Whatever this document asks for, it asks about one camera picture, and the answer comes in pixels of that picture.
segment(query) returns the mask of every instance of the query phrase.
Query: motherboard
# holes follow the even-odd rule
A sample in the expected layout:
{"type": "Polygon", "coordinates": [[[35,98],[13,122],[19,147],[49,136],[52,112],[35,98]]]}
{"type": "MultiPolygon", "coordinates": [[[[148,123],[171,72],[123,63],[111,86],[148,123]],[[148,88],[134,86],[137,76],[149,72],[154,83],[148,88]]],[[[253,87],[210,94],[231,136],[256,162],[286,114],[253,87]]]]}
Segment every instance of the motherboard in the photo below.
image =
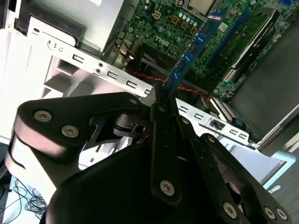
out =
{"type": "Polygon", "coordinates": [[[141,0],[123,38],[178,60],[212,11],[228,6],[184,79],[209,96],[230,99],[299,18],[292,0],[141,0]]]}

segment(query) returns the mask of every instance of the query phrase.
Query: green circuit board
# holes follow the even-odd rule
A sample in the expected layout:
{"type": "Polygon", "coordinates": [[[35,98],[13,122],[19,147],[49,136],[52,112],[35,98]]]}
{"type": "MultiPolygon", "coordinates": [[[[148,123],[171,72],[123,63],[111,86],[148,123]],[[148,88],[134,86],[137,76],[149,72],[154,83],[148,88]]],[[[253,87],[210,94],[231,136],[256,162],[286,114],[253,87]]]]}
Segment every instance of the green circuit board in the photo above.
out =
{"type": "MultiPolygon", "coordinates": [[[[180,1],[141,0],[124,39],[132,44],[146,43],[177,60],[205,19],[204,16],[198,17],[192,11],[178,6],[176,4],[178,2],[180,1]]],[[[186,80],[203,89],[208,87],[211,94],[224,100],[233,96],[246,79],[249,74],[248,71],[254,69],[263,59],[263,56],[267,54],[267,51],[283,35],[291,24],[290,17],[293,16],[299,6],[299,2],[293,2],[291,6],[286,6],[280,0],[230,0],[230,2],[232,2],[232,6],[223,23],[192,65],[196,76],[185,77],[186,80]],[[269,41],[264,49],[261,49],[260,53],[256,55],[246,72],[241,74],[237,80],[232,81],[227,78],[231,66],[269,19],[269,15],[259,13],[263,8],[275,9],[280,13],[280,16],[275,20],[271,30],[268,31],[269,41]],[[231,30],[235,29],[236,24],[242,18],[244,21],[239,24],[232,35],[231,30]],[[228,35],[229,41],[211,64],[211,59],[228,35]]]]}

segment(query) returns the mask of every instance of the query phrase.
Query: black cable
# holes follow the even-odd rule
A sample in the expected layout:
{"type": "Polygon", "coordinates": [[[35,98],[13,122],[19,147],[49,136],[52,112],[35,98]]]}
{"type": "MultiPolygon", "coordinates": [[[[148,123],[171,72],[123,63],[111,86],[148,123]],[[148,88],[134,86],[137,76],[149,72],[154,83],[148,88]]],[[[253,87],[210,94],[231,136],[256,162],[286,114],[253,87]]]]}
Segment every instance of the black cable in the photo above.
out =
{"type": "Polygon", "coordinates": [[[26,192],[26,195],[27,195],[27,193],[29,193],[31,198],[28,199],[28,198],[24,197],[27,200],[27,203],[25,205],[25,210],[33,212],[38,219],[41,219],[44,212],[46,211],[47,203],[45,202],[45,200],[43,199],[43,197],[41,195],[37,195],[34,192],[36,189],[33,189],[32,192],[30,192],[28,190],[28,188],[20,180],[17,180],[17,181],[21,185],[23,185],[23,187],[19,187],[16,184],[17,189],[14,188],[13,191],[21,196],[23,196],[23,195],[20,194],[19,192],[17,192],[16,190],[22,189],[26,192]]]}
{"type": "Polygon", "coordinates": [[[18,179],[14,182],[14,185],[16,186],[17,194],[18,194],[18,196],[19,196],[19,200],[20,200],[20,212],[19,212],[19,214],[18,214],[14,219],[10,220],[10,221],[9,221],[8,223],[6,223],[6,224],[10,224],[12,221],[16,220],[17,217],[19,217],[20,214],[21,214],[21,212],[22,212],[22,200],[21,200],[21,196],[20,196],[20,194],[19,194],[19,189],[18,189],[18,179]]]}

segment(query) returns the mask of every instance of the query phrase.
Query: bolt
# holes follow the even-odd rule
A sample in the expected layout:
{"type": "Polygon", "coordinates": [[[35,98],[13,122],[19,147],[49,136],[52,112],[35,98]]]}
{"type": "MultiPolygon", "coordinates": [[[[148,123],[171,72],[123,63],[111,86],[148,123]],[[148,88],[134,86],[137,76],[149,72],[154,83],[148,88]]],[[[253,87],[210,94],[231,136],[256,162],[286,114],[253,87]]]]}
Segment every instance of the bolt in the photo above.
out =
{"type": "Polygon", "coordinates": [[[134,100],[134,99],[130,99],[130,102],[133,103],[133,104],[137,104],[137,101],[134,100]]]}
{"type": "Polygon", "coordinates": [[[158,109],[159,109],[159,111],[161,111],[161,112],[165,112],[164,108],[161,107],[161,106],[158,106],[158,109]]]}
{"type": "Polygon", "coordinates": [[[37,111],[35,112],[34,117],[41,122],[48,122],[52,120],[52,115],[47,111],[37,111]]]}
{"type": "Polygon", "coordinates": [[[212,136],[208,136],[207,138],[208,138],[211,142],[213,142],[213,143],[215,142],[215,140],[213,139],[212,136]]]}
{"type": "Polygon", "coordinates": [[[72,125],[66,125],[62,128],[62,134],[69,138],[76,138],[79,135],[79,130],[72,125]]]}
{"type": "Polygon", "coordinates": [[[285,213],[281,209],[276,209],[277,213],[283,220],[288,220],[288,217],[285,215],[285,213]]]}
{"type": "Polygon", "coordinates": [[[169,181],[161,181],[160,183],[161,190],[167,195],[167,196],[173,196],[174,195],[174,187],[172,183],[169,181]]]}
{"type": "Polygon", "coordinates": [[[185,123],[185,124],[189,124],[189,120],[187,118],[182,118],[182,121],[185,123]]]}
{"type": "Polygon", "coordinates": [[[271,219],[273,219],[273,220],[276,219],[273,211],[271,211],[271,209],[269,209],[268,207],[265,207],[265,212],[271,219]]]}
{"type": "Polygon", "coordinates": [[[235,208],[230,203],[225,202],[223,204],[223,208],[225,212],[229,215],[229,217],[231,217],[232,219],[237,218],[237,212],[235,211],[235,208]]]}

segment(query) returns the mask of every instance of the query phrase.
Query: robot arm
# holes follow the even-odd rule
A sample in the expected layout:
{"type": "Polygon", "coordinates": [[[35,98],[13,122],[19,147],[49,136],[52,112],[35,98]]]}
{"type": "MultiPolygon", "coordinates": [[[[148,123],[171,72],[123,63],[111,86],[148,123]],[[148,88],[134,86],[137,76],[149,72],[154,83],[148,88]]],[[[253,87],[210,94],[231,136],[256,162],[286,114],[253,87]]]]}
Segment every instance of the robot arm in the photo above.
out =
{"type": "Polygon", "coordinates": [[[19,107],[6,165],[49,204],[41,223],[292,223],[215,137],[195,134],[174,98],[159,86],[150,96],[146,104],[112,93],[19,107]],[[79,171],[82,150],[123,137],[132,145],[79,171]]]}

